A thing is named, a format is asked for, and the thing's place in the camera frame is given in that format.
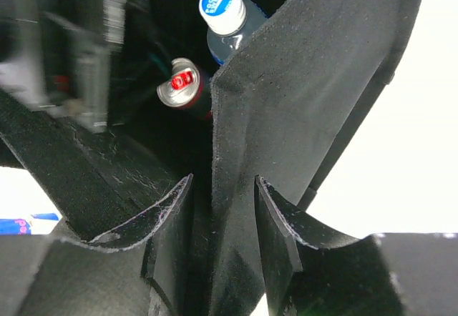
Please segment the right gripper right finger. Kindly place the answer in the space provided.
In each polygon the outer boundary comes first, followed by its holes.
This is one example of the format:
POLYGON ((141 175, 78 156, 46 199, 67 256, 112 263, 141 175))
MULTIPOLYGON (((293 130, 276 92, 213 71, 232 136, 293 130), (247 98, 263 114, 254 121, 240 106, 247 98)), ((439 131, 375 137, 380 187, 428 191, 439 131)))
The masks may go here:
POLYGON ((457 235, 358 239, 255 178, 255 220, 271 315, 455 315, 457 235))

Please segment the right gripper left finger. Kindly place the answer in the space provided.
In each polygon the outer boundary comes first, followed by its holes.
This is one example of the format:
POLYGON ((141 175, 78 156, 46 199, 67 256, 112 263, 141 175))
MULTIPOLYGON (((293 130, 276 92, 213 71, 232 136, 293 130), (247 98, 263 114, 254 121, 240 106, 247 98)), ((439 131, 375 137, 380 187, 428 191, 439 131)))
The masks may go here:
POLYGON ((89 242, 1 237, 3 315, 179 315, 190 250, 193 176, 89 242))

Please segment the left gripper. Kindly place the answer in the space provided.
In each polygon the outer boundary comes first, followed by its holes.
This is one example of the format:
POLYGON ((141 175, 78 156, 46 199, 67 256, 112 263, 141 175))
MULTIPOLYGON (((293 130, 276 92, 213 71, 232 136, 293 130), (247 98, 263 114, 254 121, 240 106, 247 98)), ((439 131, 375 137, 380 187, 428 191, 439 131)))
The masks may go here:
POLYGON ((1 90, 91 132, 108 125, 127 0, 1 0, 1 90))

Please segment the Red Bull can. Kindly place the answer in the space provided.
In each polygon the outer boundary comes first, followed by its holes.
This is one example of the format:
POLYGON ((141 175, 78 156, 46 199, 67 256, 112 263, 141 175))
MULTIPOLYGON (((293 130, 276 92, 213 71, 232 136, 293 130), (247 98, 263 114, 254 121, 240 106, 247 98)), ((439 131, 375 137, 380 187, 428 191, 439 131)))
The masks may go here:
POLYGON ((1 235, 49 234, 60 218, 55 213, 29 214, 23 217, 1 218, 1 235))
POLYGON ((157 88, 159 100, 167 107, 209 119, 211 113, 210 78, 191 60, 173 59, 172 75, 157 88))

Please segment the black canvas bag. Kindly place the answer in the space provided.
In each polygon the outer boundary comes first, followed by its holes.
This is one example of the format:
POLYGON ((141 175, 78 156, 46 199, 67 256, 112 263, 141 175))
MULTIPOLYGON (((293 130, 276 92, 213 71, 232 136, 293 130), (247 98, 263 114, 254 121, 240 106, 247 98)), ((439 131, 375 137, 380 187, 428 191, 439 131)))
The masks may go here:
POLYGON ((1 160, 40 184, 89 242, 193 176, 179 315, 249 315, 266 297, 255 178, 306 212, 384 87, 421 0, 251 0, 266 22, 223 65, 199 0, 127 0, 108 125, 91 132, 1 90, 1 160), (210 78, 211 113, 165 106, 156 88, 184 57, 210 78))

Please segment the blue label water bottle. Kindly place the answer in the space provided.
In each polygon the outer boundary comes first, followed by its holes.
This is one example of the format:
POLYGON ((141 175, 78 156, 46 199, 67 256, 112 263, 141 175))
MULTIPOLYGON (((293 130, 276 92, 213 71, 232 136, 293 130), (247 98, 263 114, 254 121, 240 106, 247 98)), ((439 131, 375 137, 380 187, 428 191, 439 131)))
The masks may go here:
POLYGON ((251 0, 199 0, 198 8, 208 25, 208 49, 219 65, 223 65, 268 19, 251 0))

